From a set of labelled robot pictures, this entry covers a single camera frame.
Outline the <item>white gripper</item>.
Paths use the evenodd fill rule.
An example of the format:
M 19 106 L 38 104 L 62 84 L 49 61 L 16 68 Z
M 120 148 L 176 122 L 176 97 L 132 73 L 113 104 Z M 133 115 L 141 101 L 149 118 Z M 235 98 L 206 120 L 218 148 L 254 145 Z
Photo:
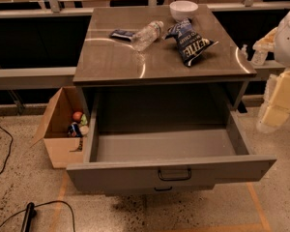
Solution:
M 273 52 L 277 28 L 256 41 L 256 51 Z M 271 74 L 266 85 L 264 103 L 261 105 L 256 128 L 263 133 L 278 130 L 290 116 L 290 69 L 280 75 Z

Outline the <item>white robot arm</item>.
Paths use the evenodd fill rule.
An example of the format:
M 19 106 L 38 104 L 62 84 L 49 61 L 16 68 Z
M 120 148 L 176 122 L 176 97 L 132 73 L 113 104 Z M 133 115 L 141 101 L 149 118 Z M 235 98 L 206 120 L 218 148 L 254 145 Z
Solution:
M 257 129 L 264 133 L 276 131 L 290 116 L 290 11 L 266 36 L 254 45 L 251 62 L 262 66 L 269 52 L 285 67 L 280 75 L 271 74 L 265 88 Z

